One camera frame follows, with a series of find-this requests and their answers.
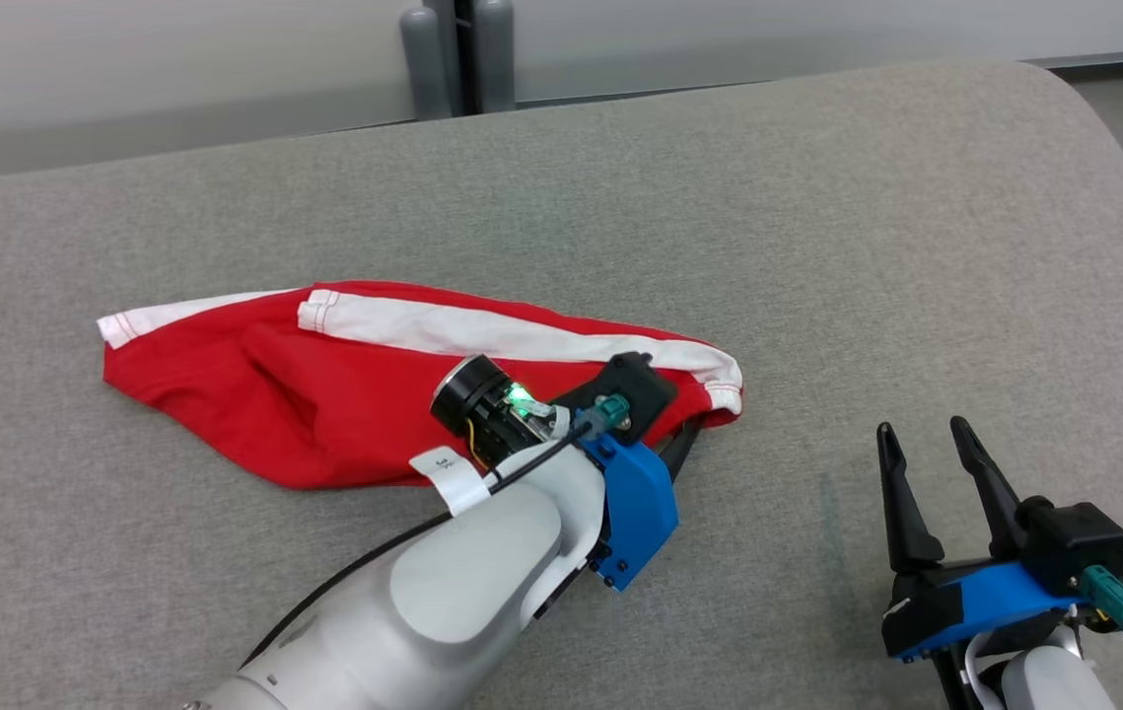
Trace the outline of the grey partition post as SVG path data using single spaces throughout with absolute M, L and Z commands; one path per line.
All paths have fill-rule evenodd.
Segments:
M 418 0 L 398 30 L 417 121 L 515 109 L 512 0 Z

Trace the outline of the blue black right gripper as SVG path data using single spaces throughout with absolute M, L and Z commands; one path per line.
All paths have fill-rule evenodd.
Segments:
M 971 424 L 953 415 L 955 449 L 970 473 L 990 534 L 990 557 L 1019 557 L 1025 531 L 1019 525 L 1020 500 L 998 464 L 990 459 Z M 955 644 L 983 641 L 980 656 L 1030 650 L 1047 641 L 1072 606 L 1086 598 L 1074 589 L 1049 593 L 1021 563 L 976 559 L 943 565 L 943 544 L 928 532 L 905 468 L 907 459 L 893 426 L 877 427 L 888 561 L 894 572 L 891 607 L 882 616 L 882 643 L 891 658 L 907 661 Z

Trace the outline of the red and white garment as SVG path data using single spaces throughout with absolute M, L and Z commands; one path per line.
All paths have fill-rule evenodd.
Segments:
M 648 444 L 695 415 L 715 426 L 745 407 L 737 359 L 710 343 L 382 280 L 143 307 L 97 327 L 106 383 L 299 490 L 422 484 L 409 459 L 460 444 L 432 417 L 433 391 L 471 355 L 548 401 L 612 356 L 646 352 L 677 390 Z

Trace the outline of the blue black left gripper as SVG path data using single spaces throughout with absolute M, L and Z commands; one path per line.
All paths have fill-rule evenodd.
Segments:
M 643 442 L 623 444 L 610 433 L 579 440 L 579 449 L 604 481 L 597 543 L 590 550 L 588 567 L 615 592 L 627 592 L 677 529 L 673 485 L 704 422 L 704 415 L 686 419 L 661 445 L 660 454 Z

